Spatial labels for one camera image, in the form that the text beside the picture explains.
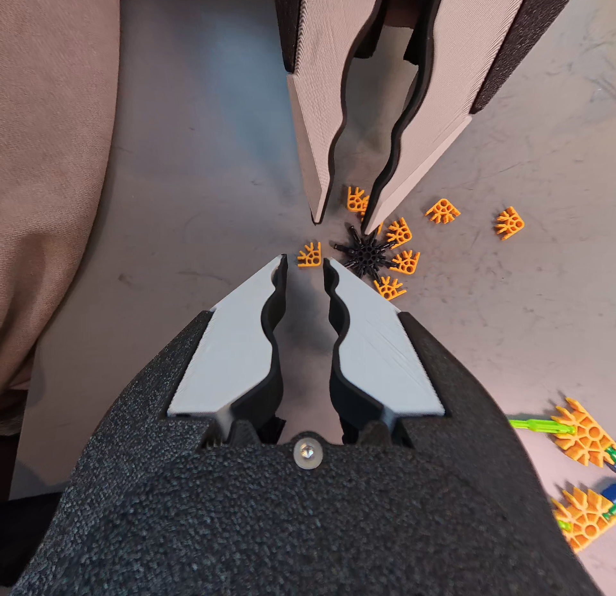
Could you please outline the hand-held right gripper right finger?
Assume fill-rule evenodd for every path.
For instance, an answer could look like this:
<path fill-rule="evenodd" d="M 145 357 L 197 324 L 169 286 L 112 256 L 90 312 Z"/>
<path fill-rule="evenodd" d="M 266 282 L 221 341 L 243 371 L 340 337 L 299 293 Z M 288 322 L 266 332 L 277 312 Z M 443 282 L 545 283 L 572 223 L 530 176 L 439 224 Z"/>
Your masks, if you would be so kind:
<path fill-rule="evenodd" d="M 338 334 L 329 392 L 340 418 L 443 416 L 400 310 L 334 259 L 324 260 L 323 272 Z"/>

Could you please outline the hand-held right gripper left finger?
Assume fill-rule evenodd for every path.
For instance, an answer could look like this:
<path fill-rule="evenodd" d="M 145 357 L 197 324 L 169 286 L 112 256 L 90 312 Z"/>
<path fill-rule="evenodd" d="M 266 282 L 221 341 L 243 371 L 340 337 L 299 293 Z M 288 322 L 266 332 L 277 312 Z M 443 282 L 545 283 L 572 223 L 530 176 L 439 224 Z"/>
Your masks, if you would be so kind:
<path fill-rule="evenodd" d="M 274 273 L 285 261 L 286 255 L 275 257 L 213 307 L 168 417 L 232 418 L 232 403 L 266 378 L 273 347 L 261 314 L 275 291 Z"/>

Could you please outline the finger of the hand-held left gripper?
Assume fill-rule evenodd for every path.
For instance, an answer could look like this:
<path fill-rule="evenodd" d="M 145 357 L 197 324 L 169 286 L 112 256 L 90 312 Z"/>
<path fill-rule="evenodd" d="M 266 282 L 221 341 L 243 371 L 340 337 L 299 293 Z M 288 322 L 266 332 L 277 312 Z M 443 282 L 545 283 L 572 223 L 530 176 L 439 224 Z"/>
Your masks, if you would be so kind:
<path fill-rule="evenodd" d="M 312 221 L 322 222 L 334 149 L 346 124 L 346 77 L 382 0 L 300 0 L 295 67 L 287 75 L 299 167 Z"/>
<path fill-rule="evenodd" d="M 471 106 L 522 0 L 433 0 L 425 12 L 412 97 L 391 134 L 362 231 L 392 214 L 466 128 Z"/>

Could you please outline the black snowflake connector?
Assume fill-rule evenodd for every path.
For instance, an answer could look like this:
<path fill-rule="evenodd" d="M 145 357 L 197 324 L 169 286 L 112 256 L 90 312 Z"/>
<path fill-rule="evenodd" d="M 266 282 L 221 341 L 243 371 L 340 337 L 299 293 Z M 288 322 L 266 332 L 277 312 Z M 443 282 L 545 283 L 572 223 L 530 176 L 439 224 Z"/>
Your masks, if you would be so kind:
<path fill-rule="evenodd" d="M 347 225 L 350 245 L 332 243 L 333 249 L 345 255 L 343 266 L 359 278 L 369 277 L 373 281 L 380 279 L 380 269 L 389 269 L 392 262 L 386 258 L 391 243 L 378 241 L 376 232 L 361 236 L 352 224 Z"/>

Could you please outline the blue yellow green toy assembly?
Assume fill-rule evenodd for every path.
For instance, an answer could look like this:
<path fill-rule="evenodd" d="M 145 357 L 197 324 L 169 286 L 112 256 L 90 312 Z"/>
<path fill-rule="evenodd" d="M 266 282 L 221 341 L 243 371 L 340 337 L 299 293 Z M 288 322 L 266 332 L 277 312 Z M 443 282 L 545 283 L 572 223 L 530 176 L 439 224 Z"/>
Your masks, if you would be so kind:
<path fill-rule="evenodd" d="M 566 398 L 568 407 L 556 407 L 558 416 L 547 419 L 510 419 L 515 429 L 545 433 L 575 462 L 615 472 L 615 440 L 577 401 Z M 579 554 L 615 526 L 615 483 L 601 492 L 574 487 L 563 490 L 565 503 L 552 499 L 554 519 L 567 544 Z"/>

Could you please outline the beige sweatshirt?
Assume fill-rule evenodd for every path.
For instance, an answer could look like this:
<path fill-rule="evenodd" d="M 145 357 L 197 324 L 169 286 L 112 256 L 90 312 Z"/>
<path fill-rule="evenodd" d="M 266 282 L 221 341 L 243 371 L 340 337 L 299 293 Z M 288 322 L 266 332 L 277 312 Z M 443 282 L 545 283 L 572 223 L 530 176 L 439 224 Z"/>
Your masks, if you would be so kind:
<path fill-rule="evenodd" d="M 1 436 L 80 265 L 107 169 L 119 0 L 1 0 Z"/>

